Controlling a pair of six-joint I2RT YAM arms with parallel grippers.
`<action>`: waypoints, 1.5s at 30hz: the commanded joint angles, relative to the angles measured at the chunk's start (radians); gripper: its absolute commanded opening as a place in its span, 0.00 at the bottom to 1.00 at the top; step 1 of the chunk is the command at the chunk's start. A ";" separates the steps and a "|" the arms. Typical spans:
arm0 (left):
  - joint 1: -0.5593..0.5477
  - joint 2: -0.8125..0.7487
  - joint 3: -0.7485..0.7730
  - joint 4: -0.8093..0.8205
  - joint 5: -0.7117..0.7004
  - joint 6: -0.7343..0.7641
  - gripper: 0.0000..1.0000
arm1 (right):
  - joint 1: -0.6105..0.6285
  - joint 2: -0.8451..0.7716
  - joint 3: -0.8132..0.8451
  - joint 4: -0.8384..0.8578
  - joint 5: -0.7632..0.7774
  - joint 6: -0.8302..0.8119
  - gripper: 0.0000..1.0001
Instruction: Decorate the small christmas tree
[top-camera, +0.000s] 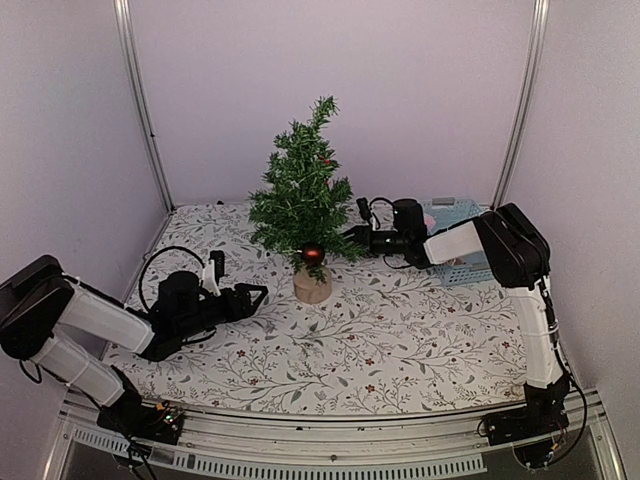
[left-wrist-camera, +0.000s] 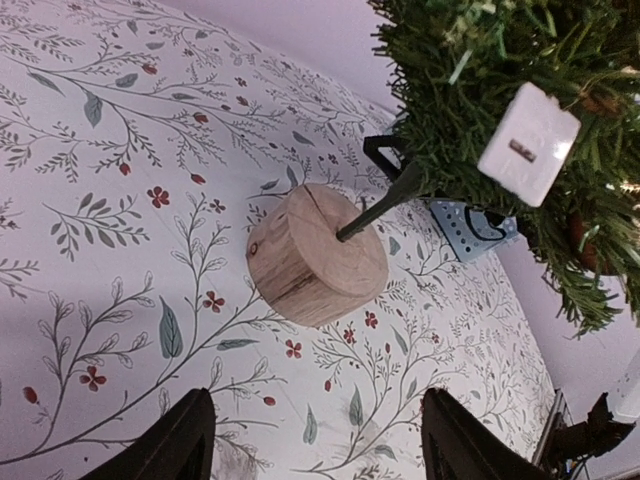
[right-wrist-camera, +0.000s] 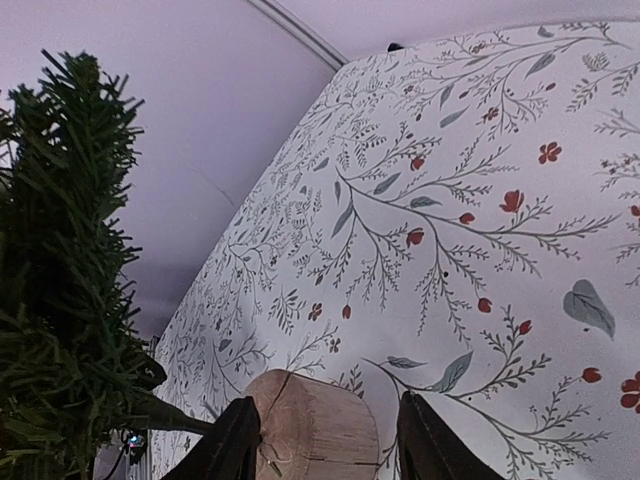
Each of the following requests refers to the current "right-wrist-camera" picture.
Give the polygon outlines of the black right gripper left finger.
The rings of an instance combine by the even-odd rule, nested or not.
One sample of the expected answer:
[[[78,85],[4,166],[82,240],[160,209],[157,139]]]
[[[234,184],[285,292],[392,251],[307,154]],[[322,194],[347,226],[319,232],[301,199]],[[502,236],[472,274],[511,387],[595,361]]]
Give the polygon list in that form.
[[[261,440],[261,420],[254,399],[237,398],[163,479],[255,479]]]

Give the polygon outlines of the small green christmas tree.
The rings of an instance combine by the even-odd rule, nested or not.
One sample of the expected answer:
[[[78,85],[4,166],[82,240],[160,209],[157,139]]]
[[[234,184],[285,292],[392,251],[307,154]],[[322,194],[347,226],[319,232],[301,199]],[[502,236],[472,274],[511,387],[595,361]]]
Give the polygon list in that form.
[[[88,54],[50,56],[1,114],[1,475],[88,479],[116,429],[203,435],[153,394],[115,212],[136,163],[139,108]]]

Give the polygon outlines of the wooden tree stump base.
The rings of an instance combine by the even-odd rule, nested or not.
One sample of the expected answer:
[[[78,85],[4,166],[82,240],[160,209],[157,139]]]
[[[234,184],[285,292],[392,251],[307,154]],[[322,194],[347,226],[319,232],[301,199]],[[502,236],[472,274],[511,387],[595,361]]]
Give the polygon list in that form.
[[[246,387],[261,421],[258,479],[372,480],[379,441],[370,409],[355,393],[282,369]]]

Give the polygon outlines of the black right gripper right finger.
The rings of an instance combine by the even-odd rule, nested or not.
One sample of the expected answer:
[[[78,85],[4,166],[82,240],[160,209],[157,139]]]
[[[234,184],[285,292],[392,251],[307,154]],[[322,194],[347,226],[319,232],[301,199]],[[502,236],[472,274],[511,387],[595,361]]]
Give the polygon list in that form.
[[[503,480],[422,396],[410,391],[403,393],[399,404],[397,444],[402,479]]]

